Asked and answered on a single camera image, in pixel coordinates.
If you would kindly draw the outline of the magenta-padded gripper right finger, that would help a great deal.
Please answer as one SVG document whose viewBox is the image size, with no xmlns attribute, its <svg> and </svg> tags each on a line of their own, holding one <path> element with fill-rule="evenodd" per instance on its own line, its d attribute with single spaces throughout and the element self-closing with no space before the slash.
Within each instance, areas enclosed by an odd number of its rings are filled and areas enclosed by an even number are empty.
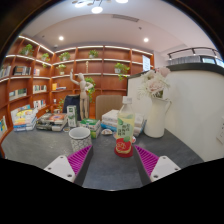
<svg viewBox="0 0 224 224">
<path fill-rule="evenodd" d="M 157 181 L 180 170 L 180 167 L 167 156 L 158 157 L 137 145 L 134 146 L 133 155 L 143 185 Z"/>
</svg>

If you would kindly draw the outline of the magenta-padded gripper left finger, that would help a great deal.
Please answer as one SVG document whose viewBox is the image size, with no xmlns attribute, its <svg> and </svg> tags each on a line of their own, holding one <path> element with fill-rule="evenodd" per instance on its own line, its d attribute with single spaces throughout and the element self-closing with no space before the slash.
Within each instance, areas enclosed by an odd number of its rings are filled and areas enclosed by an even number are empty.
<svg viewBox="0 0 224 224">
<path fill-rule="evenodd" d="M 92 156 L 93 146 L 89 145 L 69 156 L 58 156 L 45 168 L 45 171 L 82 186 Z"/>
</svg>

